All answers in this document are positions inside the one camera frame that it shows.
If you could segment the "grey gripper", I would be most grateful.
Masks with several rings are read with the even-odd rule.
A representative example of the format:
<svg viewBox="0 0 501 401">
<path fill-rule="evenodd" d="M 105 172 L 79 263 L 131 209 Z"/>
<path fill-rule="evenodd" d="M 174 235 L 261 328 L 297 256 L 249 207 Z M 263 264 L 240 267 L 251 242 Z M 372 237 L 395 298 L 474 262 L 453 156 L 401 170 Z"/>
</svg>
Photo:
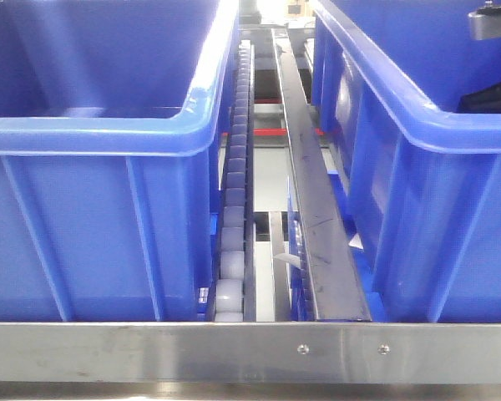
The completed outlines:
<svg viewBox="0 0 501 401">
<path fill-rule="evenodd" d="M 474 40 L 501 38 L 501 5 L 483 6 L 468 14 Z M 461 97 L 459 113 L 501 113 L 501 82 Z"/>
</svg>

